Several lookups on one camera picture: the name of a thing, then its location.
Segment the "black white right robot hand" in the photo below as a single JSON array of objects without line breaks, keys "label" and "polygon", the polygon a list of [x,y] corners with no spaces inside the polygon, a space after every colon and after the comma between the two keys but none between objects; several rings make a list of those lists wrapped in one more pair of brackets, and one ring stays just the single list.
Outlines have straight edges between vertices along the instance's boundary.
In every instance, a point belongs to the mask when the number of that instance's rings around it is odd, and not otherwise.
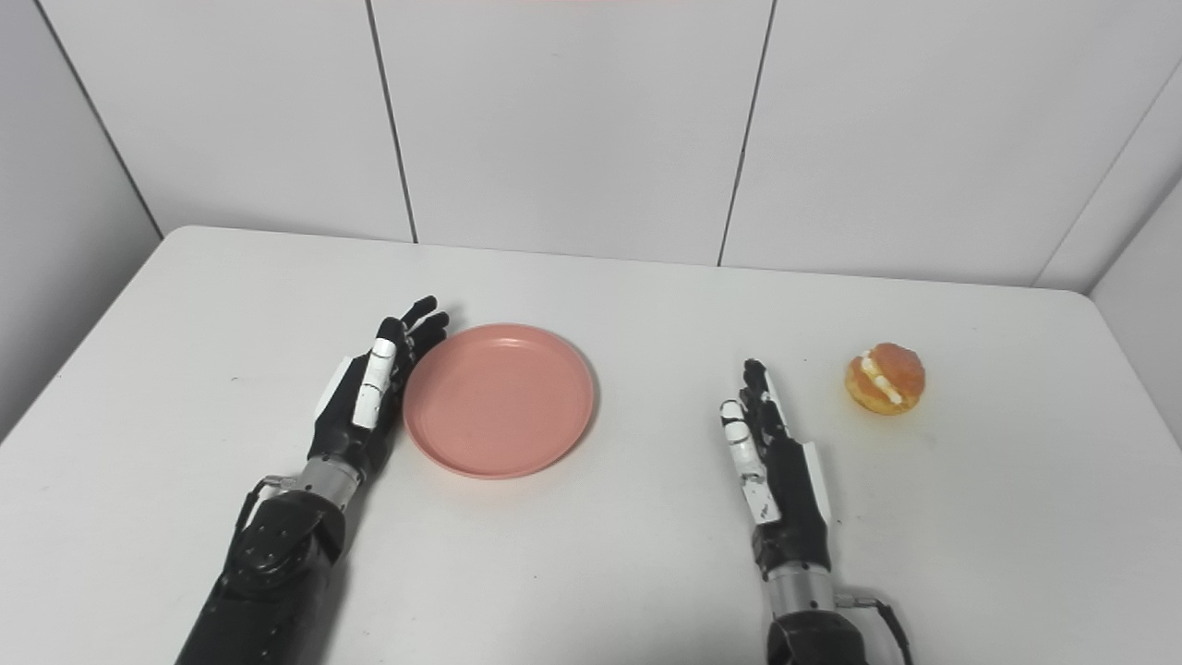
[{"label": "black white right robot hand", "polygon": [[720,406],[723,437],[753,519],[756,568],[784,565],[831,571],[829,529],[810,472],[806,446],[787,429],[764,361],[748,358],[743,386]]}]

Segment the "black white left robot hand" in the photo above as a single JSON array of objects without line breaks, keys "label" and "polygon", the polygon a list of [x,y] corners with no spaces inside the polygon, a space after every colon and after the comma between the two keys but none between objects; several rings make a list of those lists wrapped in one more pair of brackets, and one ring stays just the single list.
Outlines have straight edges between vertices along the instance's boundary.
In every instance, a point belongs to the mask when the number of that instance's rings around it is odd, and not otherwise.
[{"label": "black white left robot hand", "polygon": [[449,315],[436,296],[423,296],[403,317],[379,324],[366,352],[349,357],[316,417],[309,459],[340,463],[361,484],[379,472],[392,450],[413,371],[448,333]]}]

